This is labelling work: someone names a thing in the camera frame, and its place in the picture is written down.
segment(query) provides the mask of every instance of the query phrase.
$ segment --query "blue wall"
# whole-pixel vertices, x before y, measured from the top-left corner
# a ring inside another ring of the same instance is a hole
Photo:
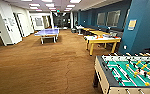
[[[79,24],[84,25],[84,26],[86,25],[98,26],[97,25],[98,13],[105,13],[105,15],[107,16],[107,13],[110,11],[121,10],[121,14],[120,14],[117,27],[122,28],[124,21],[125,21],[125,17],[127,15],[127,10],[130,8],[130,3],[131,3],[131,0],[124,0],[124,1],[117,2],[111,5],[100,7],[97,9],[80,11],[81,13],[79,14],[79,18],[80,18]]]
[[[136,19],[136,27],[128,30],[129,20]],[[132,0],[130,13],[124,30],[119,52],[138,54],[145,48],[150,48],[150,0]]]

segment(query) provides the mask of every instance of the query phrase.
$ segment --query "game table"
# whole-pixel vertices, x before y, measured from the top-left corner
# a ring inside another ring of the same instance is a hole
[[[41,36],[41,43],[43,44],[44,38],[53,38],[54,43],[56,43],[56,40],[59,35],[59,29],[44,29],[34,34],[35,36]]]
[[[102,36],[103,34],[110,35],[110,33],[106,33],[103,31],[89,31],[89,32],[96,34],[96,35],[100,35],[100,36]]]
[[[92,29],[92,28],[83,28],[83,30],[85,30],[85,31],[94,31],[95,29]]]
[[[93,86],[104,94],[150,94],[150,57],[97,56]]]
[[[111,50],[111,53],[114,53],[117,42],[120,42],[121,40],[121,38],[108,38],[108,37],[97,39],[96,36],[84,36],[84,39],[87,42],[87,50],[88,50],[88,45],[91,44],[90,56],[92,56],[93,54],[93,47],[95,43],[114,43]]]

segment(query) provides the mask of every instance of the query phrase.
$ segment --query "trash can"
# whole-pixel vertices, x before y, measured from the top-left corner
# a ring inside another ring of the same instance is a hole
[[[72,32],[72,33],[76,33],[76,29],[75,29],[75,28],[72,28],[72,29],[71,29],[71,32]]]

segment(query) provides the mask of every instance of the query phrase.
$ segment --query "foosball table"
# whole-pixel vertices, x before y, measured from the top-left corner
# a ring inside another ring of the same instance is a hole
[[[93,86],[104,94],[150,94],[150,56],[97,56]]]

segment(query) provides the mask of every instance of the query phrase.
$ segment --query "fluorescent light panel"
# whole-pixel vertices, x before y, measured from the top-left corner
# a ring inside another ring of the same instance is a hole
[[[38,9],[37,7],[30,7],[30,9]]]
[[[37,9],[36,11],[42,11],[41,9]]]
[[[70,3],[80,3],[81,0],[70,0]]]
[[[55,10],[56,8],[49,8],[49,9],[51,9],[51,10]]]
[[[70,10],[64,10],[64,11],[70,11]]]
[[[32,0],[21,0],[21,1],[32,1]]]
[[[42,0],[43,2],[52,2],[52,0]]]
[[[39,4],[29,4],[30,6],[40,6]]]
[[[56,11],[56,10],[51,10],[51,11]]]
[[[71,10],[72,8],[66,8],[66,10]]]
[[[75,5],[67,5],[67,7],[75,7]]]
[[[54,7],[54,4],[46,4],[47,7]]]

